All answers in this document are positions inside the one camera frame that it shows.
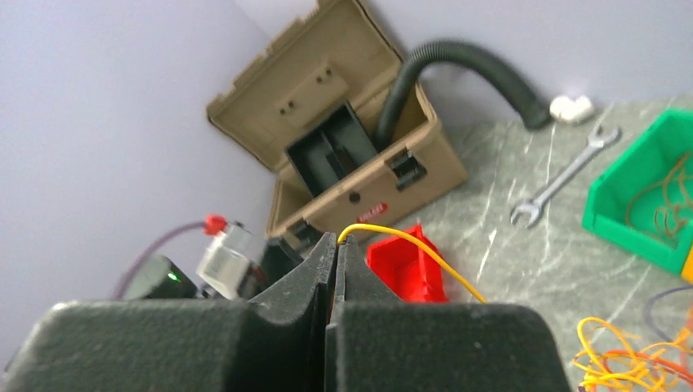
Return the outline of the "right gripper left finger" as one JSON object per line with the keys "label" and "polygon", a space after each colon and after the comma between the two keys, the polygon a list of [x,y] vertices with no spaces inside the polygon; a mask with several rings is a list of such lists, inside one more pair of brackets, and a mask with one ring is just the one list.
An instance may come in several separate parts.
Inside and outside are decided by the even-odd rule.
{"label": "right gripper left finger", "polygon": [[319,325],[329,320],[337,266],[337,235],[323,234],[302,257],[283,238],[271,238],[262,253],[261,271],[269,286],[249,302],[262,317],[292,323],[311,317]]}

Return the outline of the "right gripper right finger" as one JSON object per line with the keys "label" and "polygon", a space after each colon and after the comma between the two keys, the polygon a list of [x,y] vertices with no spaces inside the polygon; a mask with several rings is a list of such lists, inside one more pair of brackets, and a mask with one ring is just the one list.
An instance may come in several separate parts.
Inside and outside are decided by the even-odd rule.
{"label": "right gripper right finger", "polygon": [[404,302],[366,265],[352,236],[328,234],[333,264],[329,280],[329,325],[377,322]]}

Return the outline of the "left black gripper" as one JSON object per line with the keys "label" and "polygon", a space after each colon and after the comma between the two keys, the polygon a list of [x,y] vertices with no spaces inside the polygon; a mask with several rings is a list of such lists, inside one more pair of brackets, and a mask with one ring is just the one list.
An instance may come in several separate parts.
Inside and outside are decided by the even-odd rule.
{"label": "left black gripper", "polygon": [[[240,299],[250,299],[269,286],[269,280],[261,271],[261,257],[253,261],[253,275],[242,287]],[[121,286],[123,300],[209,298],[223,296],[206,283],[194,283],[173,261],[166,256],[152,256],[136,267],[130,279]]]}

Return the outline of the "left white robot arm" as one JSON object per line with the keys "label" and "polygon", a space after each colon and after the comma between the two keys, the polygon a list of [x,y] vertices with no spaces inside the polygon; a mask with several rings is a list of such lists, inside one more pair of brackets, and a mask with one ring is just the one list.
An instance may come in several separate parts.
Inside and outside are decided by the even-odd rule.
{"label": "left white robot arm", "polygon": [[216,241],[201,263],[203,282],[194,283],[166,256],[149,260],[128,272],[118,287],[118,300],[226,298],[250,299],[264,292],[304,261],[304,256],[282,238],[267,240],[258,261]]}

